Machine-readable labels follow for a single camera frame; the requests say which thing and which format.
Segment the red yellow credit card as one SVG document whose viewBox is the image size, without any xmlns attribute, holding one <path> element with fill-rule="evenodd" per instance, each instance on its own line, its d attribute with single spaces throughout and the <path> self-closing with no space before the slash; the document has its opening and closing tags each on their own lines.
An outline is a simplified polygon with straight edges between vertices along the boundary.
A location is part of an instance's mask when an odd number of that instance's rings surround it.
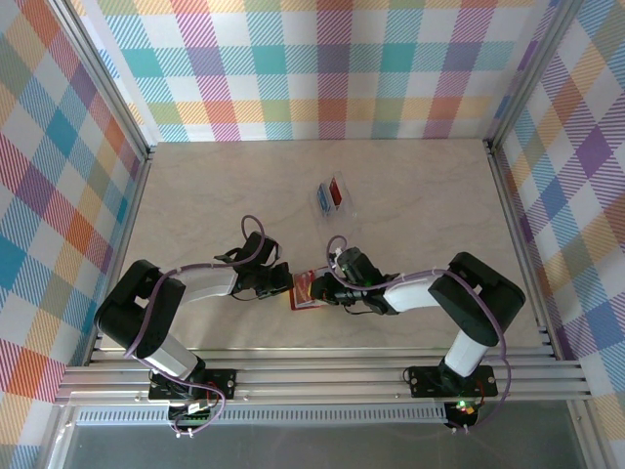
<svg viewBox="0 0 625 469">
<path fill-rule="evenodd" d="M 311 284 L 314 279 L 312 271 L 294 275 L 294 301 L 297 306 L 307 305 L 311 302 Z"/>
</svg>

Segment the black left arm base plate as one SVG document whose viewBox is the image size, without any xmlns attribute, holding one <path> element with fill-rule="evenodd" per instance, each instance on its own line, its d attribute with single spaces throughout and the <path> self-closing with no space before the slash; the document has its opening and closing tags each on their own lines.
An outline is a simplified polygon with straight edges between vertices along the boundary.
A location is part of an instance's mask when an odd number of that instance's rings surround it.
<svg viewBox="0 0 625 469">
<path fill-rule="evenodd" d="M 181 385 L 152 370 L 148 378 L 150 385 L 147 396 L 151 401 L 197 401 L 208 397 L 203 388 Z M 227 399 L 232 399 L 236 386 L 236 370 L 201 369 L 195 371 L 187 381 L 220 389 Z"/>
</svg>

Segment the aluminium frame post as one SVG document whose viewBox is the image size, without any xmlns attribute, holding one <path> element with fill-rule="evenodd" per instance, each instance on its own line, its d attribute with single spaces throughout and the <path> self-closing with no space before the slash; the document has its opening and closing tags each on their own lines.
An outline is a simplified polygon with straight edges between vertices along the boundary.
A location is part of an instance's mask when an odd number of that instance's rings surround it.
<svg viewBox="0 0 625 469">
<path fill-rule="evenodd" d="M 126 105 L 114 80 L 87 29 L 76 13 L 70 0 L 46 0 L 57 17 L 62 30 L 76 51 L 80 62 L 92 78 L 97 90 L 103 95 L 111 113 L 118 120 L 121 130 L 133 148 L 143 158 L 149 159 L 150 146 Z"/>
<path fill-rule="evenodd" d="M 512 54 L 512 71 L 483 141 L 500 149 L 584 0 L 536 0 Z"/>
</svg>

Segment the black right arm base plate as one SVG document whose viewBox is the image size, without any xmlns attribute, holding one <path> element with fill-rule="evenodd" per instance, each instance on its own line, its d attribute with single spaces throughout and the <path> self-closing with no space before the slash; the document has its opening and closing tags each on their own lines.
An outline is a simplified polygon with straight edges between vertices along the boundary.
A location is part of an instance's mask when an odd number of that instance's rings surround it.
<svg viewBox="0 0 625 469">
<path fill-rule="evenodd" d="M 496 397 L 498 388 L 491 366 L 479 365 L 468 377 L 439 366 L 410 366 L 404 370 L 412 398 Z"/>
</svg>

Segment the red card tray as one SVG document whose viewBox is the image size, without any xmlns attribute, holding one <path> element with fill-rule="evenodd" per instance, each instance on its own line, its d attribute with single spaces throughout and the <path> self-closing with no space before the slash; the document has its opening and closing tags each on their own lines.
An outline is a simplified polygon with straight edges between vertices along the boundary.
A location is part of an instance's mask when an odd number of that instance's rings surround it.
<svg viewBox="0 0 625 469">
<path fill-rule="evenodd" d="M 316 278 L 316 277 L 323 276 L 328 271 L 328 269 L 327 268 L 318 268 L 318 269 L 309 270 L 309 271 L 312 271 L 313 274 L 314 274 L 314 278 Z M 293 289 L 293 292 L 294 292 L 294 275 L 296 275 L 296 274 L 292 275 L 292 279 L 293 279 L 293 287 L 292 287 L 292 289 Z M 307 309 L 320 308 L 320 307 L 324 306 L 325 303 L 323 301 L 311 300 L 311 302 L 309 304 L 307 304 L 307 305 L 297 306 L 295 304 L 294 299 L 293 299 L 293 300 L 290 300 L 290 305 L 291 305 L 291 310 L 292 311 L 303 311 L 303 310 L 307 310 Z"/>
</svg>

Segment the aluminium mounting rail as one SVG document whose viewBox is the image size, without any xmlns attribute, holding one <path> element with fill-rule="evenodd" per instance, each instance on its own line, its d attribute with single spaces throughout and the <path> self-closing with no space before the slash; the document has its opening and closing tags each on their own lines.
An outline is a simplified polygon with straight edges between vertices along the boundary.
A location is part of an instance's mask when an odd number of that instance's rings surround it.
<svg viewBox="0 0 625 469">
<path fill-rule="evenodd" d="M 404 369 L 436 365 L 437 349 L 304 348 L 199 350 L 208 366 L 237 371 L 233 403 L 407 403 Z M 492 360 L 500 394 L 509 401 L 571 401 L 591 396 L 578 362 L 559 361 L 547 346 L 515 348 L 508 364 Z M 57 392 L 59 405 L 144 405 L 145 366 L 115 349 L 95 351 L 85 366 L 68 368 Z"/>
</svg>

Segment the aluminium side rail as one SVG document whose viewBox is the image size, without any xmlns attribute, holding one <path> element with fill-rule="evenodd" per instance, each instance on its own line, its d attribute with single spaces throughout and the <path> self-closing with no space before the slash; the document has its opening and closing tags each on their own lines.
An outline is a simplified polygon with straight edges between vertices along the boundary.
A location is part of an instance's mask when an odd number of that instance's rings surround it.
<svg viewBox="0 0 625 469">
<path fill-rule="evenodd" d="M 549 339 L 548 344 L 552 347 L 554 357 L 557 360 L 562 360 L 562 347 L 549 316 L 547 305 L 538 282 L 538 277 L 533 270 L 529 250 L 524 238 L 524 232 L 521 227 L 521 220 L 513 201 L 512 192 L 508 186 L 502 167 L 495 156 L 491 143 L 488 140 L 484 140 L 482 143 L 498 192 L 500 203 L 502 205 L 504 218 L 511 235 L 514 251 L 520 265 L 528 301 L 536 317 L 539 329 L 546 334 Z"/>
<path fill-rule="evenodd" d="M 104 286 L 104 292 L 99 298 L 98 305 L 106 298 L 106 296 L 112 291 L 115 284 L 121 277 L 121 272 L 124 264 L 124 260 L 127 254 L 130 239 L 133 233 L 133 229 L 136 223 L 137 215 L 141 205 L 142 197 L 145 192 L 146 182 L 151 169 L 152 161 L 154 157 L 154 148 L 149 149 L 144 161 L 141 163 L 138 172 L 138 178 L 135 184 L 135 188 L 132 192 L 129 208 L 124 219 L 123 230 L 121 232 L 119 243 L 114 251 L 114 257 L 112 259 L 111 271 L 107 275 L 106 283 Z"/>
</svg>

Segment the clear plastic card holder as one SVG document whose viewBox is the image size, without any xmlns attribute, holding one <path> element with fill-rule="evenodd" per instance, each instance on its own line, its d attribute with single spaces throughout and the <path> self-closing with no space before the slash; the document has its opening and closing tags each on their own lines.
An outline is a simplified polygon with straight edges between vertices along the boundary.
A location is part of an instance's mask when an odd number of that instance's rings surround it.
<svg viewBox="0 0 625 469">
<path fill-rule="evenodd" d="M 342 204 L 336 208 L 333 204 L 333 208 L 329 214 L 323 216 L 320 212 L 317 200 L 316 200 L 316 190 L 321 183 L 324 183 L 327 188 L 332 178 L 336 178 L 339 183 L 339 188 L 342 192 L 343 201 Z M 347 187 L 345 178 L 341 171 L 333 172 L 328 178 L 320 181 L 316 184 L 310 195 L 310 203 L 312 206 L 312 213 L 315 218 L 320 223 L 334 223 L 334 222 L 348 222 L 352 219 L 355 219 L 357 216 L 357 211 L 354 208 L 353 198 L 351 193 Z"/>
</svg>

